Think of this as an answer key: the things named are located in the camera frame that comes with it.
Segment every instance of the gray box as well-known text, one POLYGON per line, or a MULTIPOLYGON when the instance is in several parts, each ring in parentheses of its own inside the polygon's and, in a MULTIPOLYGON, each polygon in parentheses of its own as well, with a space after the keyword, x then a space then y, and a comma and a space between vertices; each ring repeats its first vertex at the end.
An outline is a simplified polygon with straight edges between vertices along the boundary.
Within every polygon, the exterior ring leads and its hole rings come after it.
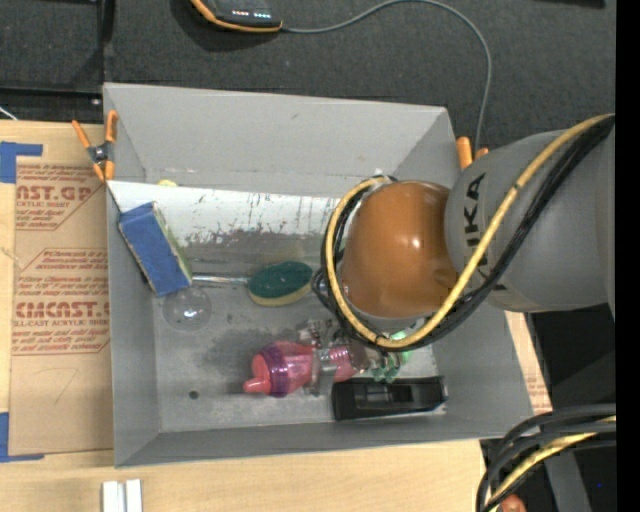
POLYGON ((362 179, 453 185, 445 109, 116 84, 104 98, 120 116, 107 198, 116 466, 487 438, 532 414, 505 315, 489 305, 403 369, 445 377, 433 413, 336 423, 324 396, 246 395, 262 346, 329 313, 311 295, 264 308, 221 285, 206 289, 207 326, 178 331, 117 229, 120 211, 155 200, 196 271, 247 274, 283 256, 317 266, 332 207, 362 179))

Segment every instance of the blue sponge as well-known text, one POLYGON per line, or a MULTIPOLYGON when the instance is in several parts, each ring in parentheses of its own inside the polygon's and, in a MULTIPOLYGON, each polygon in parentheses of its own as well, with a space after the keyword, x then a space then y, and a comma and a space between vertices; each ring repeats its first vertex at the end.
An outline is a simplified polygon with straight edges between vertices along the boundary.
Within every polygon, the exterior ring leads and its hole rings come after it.
POLYGON ((191 285, 191 269, 155 202, 120 214, 118 228, 156 295, 191 285))

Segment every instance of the cardboard box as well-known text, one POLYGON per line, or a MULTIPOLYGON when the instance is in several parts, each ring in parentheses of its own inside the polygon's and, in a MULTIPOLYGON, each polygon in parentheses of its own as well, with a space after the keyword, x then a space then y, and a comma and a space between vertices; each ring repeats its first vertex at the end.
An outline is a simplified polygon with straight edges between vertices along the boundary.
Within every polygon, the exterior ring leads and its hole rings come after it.
POLYGON ((105 187, 70 123, 2 122, 0 140, 42 146, 18 156, 13 194, 9 453, 110 448, 105 187))

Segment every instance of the blue tape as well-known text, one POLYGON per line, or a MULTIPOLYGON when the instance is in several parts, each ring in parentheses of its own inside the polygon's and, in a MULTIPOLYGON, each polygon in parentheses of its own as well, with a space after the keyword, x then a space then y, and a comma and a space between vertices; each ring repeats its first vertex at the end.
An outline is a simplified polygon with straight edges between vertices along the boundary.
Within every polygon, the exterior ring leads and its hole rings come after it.
POLYGON ((0 183, 16 182, 18 156, 42 156, 42 144, 0 142, 0 183))
POLYGON ((0 464, 3 462, 18 462, 21 460, 39 460, 43 455, 20 455, 9 457, 7 444, 9 442, 9 413, 0 413, 0 464))

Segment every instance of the pink cap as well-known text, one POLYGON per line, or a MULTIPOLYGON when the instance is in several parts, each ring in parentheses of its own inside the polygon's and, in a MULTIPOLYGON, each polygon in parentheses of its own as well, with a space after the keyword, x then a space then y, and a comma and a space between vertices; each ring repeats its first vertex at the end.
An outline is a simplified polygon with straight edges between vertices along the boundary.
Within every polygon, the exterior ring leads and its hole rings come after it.
POLYGON ((242 389, 245 393, 264 393, 268 395, 271 392, 271 376, 269 366, 260 354, 253 357, 251 362, 251 371, 254 378, 246 381, 242 389))

